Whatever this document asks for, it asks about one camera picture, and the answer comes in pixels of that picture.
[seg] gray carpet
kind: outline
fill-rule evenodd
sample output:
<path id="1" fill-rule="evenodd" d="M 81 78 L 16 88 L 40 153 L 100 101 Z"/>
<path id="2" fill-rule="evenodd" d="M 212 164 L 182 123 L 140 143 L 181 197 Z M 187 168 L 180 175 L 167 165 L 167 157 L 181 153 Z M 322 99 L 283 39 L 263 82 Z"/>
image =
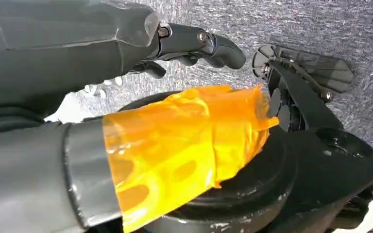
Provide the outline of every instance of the gray carpet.
<path id="1" fill-rule="evenodd" d="M 83 93 L 67 97 L 57 116 L 73 119 L 116 111 L 138 98 L 192 86 L 229 84 L 246 88 L 262 83 L 251 72 L 252 56 L 260 45 L 274 43 L 343 58 L 356 75 L 351 89 L 337 95 L 329 107 L 346 130 L 373 146 L 373 3 L 276 3 L 252 0 L 141 0 L 166 22 L 200 26 L 227 36 L 240 46 L 248 62 L 241 70 L 211 68 L 204 62 L 184 67 L 162 62 L 164 79 L 127 75 L 122 86 L 107 86 L 107 98 Z"/>

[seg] yellow tape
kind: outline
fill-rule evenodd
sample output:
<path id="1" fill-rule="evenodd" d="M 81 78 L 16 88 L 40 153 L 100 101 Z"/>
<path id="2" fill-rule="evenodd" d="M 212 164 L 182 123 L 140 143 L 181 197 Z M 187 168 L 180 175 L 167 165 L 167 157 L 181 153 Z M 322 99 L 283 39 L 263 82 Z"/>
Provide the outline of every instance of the yellow tape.
<path id="1" fill-rule="evenodd" d="M 209 86 L 103 119 L 126 233 L 234 177 L 268 138 L 268 98 L 257 86 Z"/>

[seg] white debris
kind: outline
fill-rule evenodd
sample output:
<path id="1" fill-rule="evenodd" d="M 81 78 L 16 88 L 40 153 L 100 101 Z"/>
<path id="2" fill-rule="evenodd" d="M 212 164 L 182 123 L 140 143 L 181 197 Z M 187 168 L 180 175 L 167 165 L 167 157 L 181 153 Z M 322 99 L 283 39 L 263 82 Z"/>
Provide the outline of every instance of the white debris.
<path id="1" fill-rule="evenodd" d="M 118 86 L 122 86 L 122 84 L 123 84 L 123 79 L 122 79 L 122 77 L 121 77 L 121 76 L 117 76 L 117 77 L 115 78 L 115 83 L 116 83 Z"/>
<path id="2" fill-rule="evenodd" d="M 227 222 L 220 222 L 220 223 L 214 223 L 210 227 L 217 229 L 218 227 L 225 227 L 225 226 L 228 226 L 228 225 L 229 225 L 229 223 L 227 223 Z"/>

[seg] black plastic part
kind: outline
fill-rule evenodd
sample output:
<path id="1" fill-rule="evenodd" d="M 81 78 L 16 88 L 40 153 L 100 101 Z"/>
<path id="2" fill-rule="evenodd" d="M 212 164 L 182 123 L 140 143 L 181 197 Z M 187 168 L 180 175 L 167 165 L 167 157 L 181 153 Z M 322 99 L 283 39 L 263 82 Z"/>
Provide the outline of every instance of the black plastic part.
<path id="1" fill-rule="evenodd" d="M 170 36 L 160 39 L 159 53 L 157 57 L 160 60 L 173 58 L 198 51 L 205 46 L 198 41 L 198 33 L 204 32 L 202 28 L 190 27 L 180 24 L 169 24 Z"/>
<path id="2" fill-rule="evenodd" d="M 208 53 L 204 59 L 213 67 L 227 66 L 231 69 L 240 69 L 246 62 L 246 57 L 241 49 L 231 40 L 220 35 L 212 34 L 214 50 Z"/>
<path id="3" fill-rule="evenodd" d="M 255 76 L 266 78 L 265 64 L 269 60 L 283 63 L 287 68 L 291 68 L 291 63 L 297 63 L 319 85 L 333 92 L 342 93 L 346 91 L 354 79 L 354 75 L 348 65 L 339 58 L 271 44 L 261 46 L 255 53 L 253 59 Z"/>
<path id="4" fill-rule="evenodd" d="M 325 127 L 343 129 L 342 123 L 303 79 L 285 69 L 277 61 L 269 60 L 268 65 L 271 68 L 268 83 L 270 93 L 271 90 L 279 90 L 283 96 L 282 103 L 296 107 L 305 121 L 305 129 Z"/>
<path id="5" fill-rule="evenodd" d="M 166 70 L 156 62 L 143 62 L 136 65 L 132 70 L 132 73 L 143 73 L 151 75 L 155 79 L 161 79 L 165 76 Z"/>
<path id="6" fill-rule="evenodd" d="M 157 47 L 154 38 L 149 47 L 110 41 L 0 51 L 0 106 L 20 106 L 45 118 L 67 93 L 126 74 Z"/>
<path id="7" fill-rule="evenodd" d="M 150 60 L 178 60 L 192 66 L 204 58 L 213 67 L 231 69 L 239 69 L 246 62 L 241 49 L 225 37 L 179 24 L 169 24 L 169 28 L 170 35 L 160 38 L 159 52 Z M 198 39 L 200 33 L 205 36 L 205 41 Z"/>
<path id="8" fill-rule="evenodd" d="M 0 133 L 0 232 L 81 232 L 67 192 L 70 124 Z"/>

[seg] robotic arm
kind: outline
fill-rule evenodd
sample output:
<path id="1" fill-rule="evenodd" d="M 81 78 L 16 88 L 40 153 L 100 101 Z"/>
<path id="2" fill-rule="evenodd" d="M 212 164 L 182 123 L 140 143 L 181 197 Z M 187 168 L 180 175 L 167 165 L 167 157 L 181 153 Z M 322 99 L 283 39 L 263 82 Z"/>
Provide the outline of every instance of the robotic arm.
<path id="1" fill-rule="evenodd" d="M 102 121 L 44 123 L 65 94 L 155 60 L 238 69 L 246 58 L 201 28 L 159 25 L 118 0 L 0 0 L 0 232 L 81 232 L 120 216 Z"/>

